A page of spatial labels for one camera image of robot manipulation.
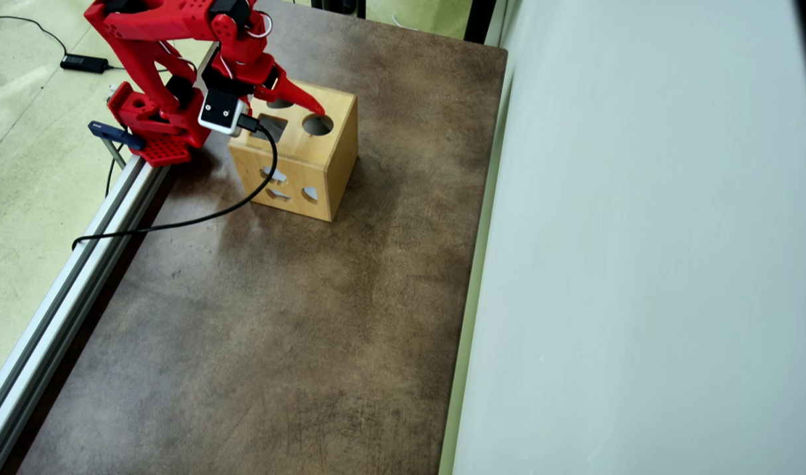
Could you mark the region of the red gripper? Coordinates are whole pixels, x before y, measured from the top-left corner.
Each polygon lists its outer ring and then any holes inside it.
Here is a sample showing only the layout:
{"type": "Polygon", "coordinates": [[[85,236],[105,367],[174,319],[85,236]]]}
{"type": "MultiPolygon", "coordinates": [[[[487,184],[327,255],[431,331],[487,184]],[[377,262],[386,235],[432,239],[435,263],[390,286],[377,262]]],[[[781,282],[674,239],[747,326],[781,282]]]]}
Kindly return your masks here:
{"type": "Polygon", "coordinates": [[[209,90],[219,90],[237,96],[251,94],[273,104],[288,103],[301,106],[318,116],[326,110],[315,99],[288,78],[287,73],[269,54],[261,54],[255,63],[240,63],[228,60],[221,50],[216,50],[201,72],[201,80],[209,90]]]}

